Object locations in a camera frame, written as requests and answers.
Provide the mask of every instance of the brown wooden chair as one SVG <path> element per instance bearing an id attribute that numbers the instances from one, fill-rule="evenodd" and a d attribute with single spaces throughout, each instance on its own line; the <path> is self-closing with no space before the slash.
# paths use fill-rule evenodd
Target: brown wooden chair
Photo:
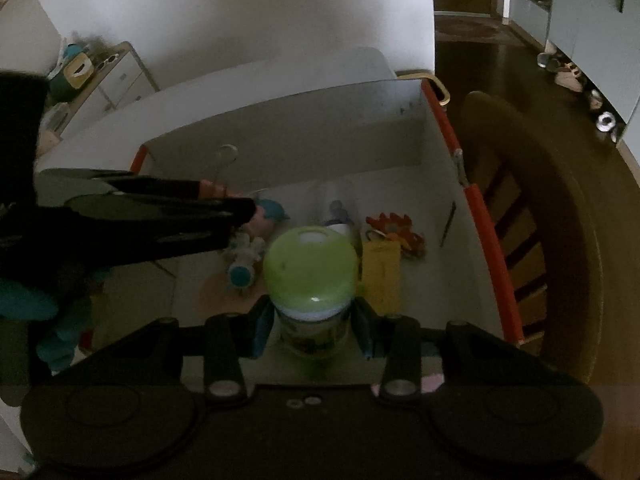
<path id="1" fill-rule="evenodd" d="M 587 381 L 600 340 L 603 277 L 582 191 L 561 157 L 504 101 L 469 94 L 458 133 L 469 180 L 495 223 L 524 348 Z"/>

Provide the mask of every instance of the drawer handle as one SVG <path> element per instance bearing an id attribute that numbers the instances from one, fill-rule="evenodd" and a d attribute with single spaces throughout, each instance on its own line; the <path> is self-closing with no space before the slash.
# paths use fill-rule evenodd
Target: drawer handle
<path id="1" fill-rule="evenodd" d="M 618 12 L 625 12 L 625 0 L 618 0 Z"/>

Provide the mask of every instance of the orange toy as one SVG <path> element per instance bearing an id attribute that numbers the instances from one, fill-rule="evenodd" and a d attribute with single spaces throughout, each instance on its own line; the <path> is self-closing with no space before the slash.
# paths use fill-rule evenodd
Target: orange toy
<path id="1" fill-rule="evenodd" d="M 409 216 L 391 213 L 387 217 L 382 213 L 378 218 L 367 216 L 367 224 L 384 233 L 389 240 L 400 242 L 405 254 L 414 257 L 424 256 L 424 238 L 411 231 L 413 222 Z"/>

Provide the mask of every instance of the yellow tag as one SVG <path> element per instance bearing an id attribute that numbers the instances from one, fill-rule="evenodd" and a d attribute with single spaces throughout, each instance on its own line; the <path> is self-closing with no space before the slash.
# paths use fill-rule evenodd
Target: yellow tag
<path id="1" fill-rule="evenodd" d="M 381 316 L 401 307 L 400 256 L 399 242 L 380 240 L 362 246 L 364 298 Z"/>

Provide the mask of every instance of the rug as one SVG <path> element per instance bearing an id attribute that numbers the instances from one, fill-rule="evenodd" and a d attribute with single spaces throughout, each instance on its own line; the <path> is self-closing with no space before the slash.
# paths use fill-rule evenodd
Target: rug
<path id="1" fill-rule="evenodd" d="M 436 16 L 436 41 L 473 41 L 511 46 L 525 43 L 501 20 L 471 16 Z"/>

